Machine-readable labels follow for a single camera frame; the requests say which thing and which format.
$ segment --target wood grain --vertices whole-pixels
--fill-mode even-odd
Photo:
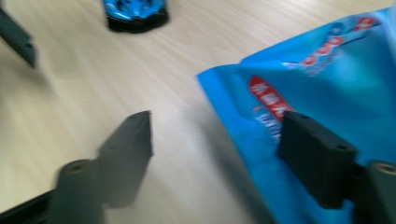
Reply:
[[[262,223],[261,199],[195,76],[381,0],[184,0],[142,35],[106,28],[100,0],[8,0],[34,38],[38,68],[0,43],[0,211],[53,188],[129,115],[152,112],[152,159],[114,223]]]

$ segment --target black base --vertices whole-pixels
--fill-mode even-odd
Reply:
[[[164,7],[146,19],[135,18],[131,21],[124,21],[107,15],[107,20],[108,28],[114,32],[138,34],[166,24],[169,21],[169,16]]]

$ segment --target wooden table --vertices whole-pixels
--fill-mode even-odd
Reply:
[[[115,216],[263,223],[262,200],[195,76],[391,4],[170,0],[168,24],[130,35],[107,30],[100,0],[5,1],[34,38],[38,67],[0,43],[0,211],[53,188],[61,166],[96,157],[127,116],[150,110],[155,156],[134,206]]]

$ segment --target blue plastic packet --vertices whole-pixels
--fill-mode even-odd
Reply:
[[[360,164],[396,163],[393,10],[334,21],[198,76],[278,223],[347,224],[352,216],[347,201],[341,210],[319,207],[276,156],[284,110],[340,135]]]

